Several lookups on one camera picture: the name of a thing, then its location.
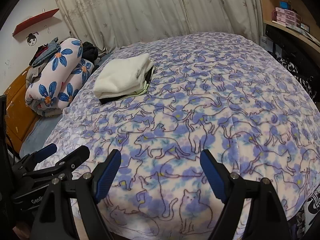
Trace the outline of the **cream fuzzy cardigan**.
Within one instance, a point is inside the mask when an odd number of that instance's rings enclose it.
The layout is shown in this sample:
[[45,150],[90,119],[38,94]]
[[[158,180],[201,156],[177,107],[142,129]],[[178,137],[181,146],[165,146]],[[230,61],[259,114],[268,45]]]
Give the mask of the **cream fuzzy cardigan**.
[[148,53],[111,60],[98,75],[93,93],[98,99],[104,99],[140,92],[145,88],[145,76],[152,67]]

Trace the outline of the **grey bed sheet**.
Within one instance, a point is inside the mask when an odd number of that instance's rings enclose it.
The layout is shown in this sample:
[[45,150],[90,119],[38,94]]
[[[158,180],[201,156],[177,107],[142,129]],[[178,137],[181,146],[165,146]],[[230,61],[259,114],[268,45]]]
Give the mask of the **grey bed sheet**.
[[27,154],[42,149],[45,141],[61,118],[62,114],[53,117],[40,118],[23,142],[20,149],[20,157],[22,158]]

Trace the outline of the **green folded garment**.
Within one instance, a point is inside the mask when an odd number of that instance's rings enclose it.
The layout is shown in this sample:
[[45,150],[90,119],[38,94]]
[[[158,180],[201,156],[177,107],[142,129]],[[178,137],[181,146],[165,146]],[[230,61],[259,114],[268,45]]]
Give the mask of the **green folded garment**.
[[125,95],[120,95],[120,96],[114,96],[111,98],[102,98],[99,99],[100,103],[102,105],[112,102],[112,101],[118,101],[118,100],[123,100],[123,99],[127,99],[127,98],[131,98],[131,97],[135,97],[135,96],[139,96],[139,95],[143,95],[148,91],[148,88],[150,87],[150,82],[151,82],[151,78],[153,76],[155,67],[152,67],[146,74],[145,74],[145,81],[144,81],[144,86],[142,89],[134,91],[130,94],[125,94]]

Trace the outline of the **purple cat print blanket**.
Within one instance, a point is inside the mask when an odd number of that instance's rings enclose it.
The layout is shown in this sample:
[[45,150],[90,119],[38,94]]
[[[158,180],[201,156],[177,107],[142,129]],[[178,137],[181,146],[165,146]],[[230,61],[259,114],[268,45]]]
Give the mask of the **purple cat print blanket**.
[[[148,92],[101,104],[93,87],[111,62],[148,53]],[[107,227],[128,239],[206,239],[223,203],[201,168],[202,150],[245,179],[268,178],[287,218],[319,185],[319,111],[280,63],[234,34],[200,33],[115,52],[77,94],[47,139],[53,166],[81,145],[91,172],[118,149],[121,166],[99,203]]]

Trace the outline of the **blue flower rolled quilt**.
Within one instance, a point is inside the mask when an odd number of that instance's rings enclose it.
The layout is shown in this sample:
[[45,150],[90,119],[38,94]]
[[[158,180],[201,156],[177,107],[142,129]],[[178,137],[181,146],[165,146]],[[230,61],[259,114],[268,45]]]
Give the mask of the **blue flower rolled quilt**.
[[44,63],[32,66],[26,77],[26,105],[44,117],[59,115],[70,106],[94,68],[83,52],[80,40],[68,38]]

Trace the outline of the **black patterned fabric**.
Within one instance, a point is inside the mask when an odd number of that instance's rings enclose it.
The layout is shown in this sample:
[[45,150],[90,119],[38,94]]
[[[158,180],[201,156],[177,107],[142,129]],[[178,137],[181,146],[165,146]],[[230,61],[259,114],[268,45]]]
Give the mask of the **black patterned fabric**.
[[314,103],[319,103],[319,62],[307,50],[306,44],[297,37],[271,25],[266,25],[265,34],[274,42],[281,54],[272,55],[303,86]]

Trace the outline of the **cream floral curtain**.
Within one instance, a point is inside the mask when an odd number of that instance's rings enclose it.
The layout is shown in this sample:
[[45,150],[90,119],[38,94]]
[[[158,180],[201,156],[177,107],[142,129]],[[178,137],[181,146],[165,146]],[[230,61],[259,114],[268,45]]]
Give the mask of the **cream floral curtain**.
[[259,42],[260,0],[55,0],[71,33],[101,50],[221,31]]

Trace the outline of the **pink storage boxes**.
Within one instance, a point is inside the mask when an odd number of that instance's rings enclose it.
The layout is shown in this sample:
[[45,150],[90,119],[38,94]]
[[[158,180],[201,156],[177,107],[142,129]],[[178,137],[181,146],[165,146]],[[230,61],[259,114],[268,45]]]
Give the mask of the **pink storage boxes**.
[[294,11],[276,7],[276,21],[300,27],[302,18]]

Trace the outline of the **red wall shelf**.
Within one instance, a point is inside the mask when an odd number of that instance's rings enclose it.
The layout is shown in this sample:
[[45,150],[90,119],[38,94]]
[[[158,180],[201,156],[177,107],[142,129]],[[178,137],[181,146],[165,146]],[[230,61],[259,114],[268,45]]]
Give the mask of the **red wall shelf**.
[[45,12],[42,12],[41,14],[33,16],[33,17],[19,23],[18,25],[16,25],[16,27],[12,33],[12,36],[17,35],[18,33],[24,31],[25,29],[31,27],[34,24],[37,24],[43,20],[46,20],[48,18],[53,17],[58,11],[59,11],[59,8],[45,11]]

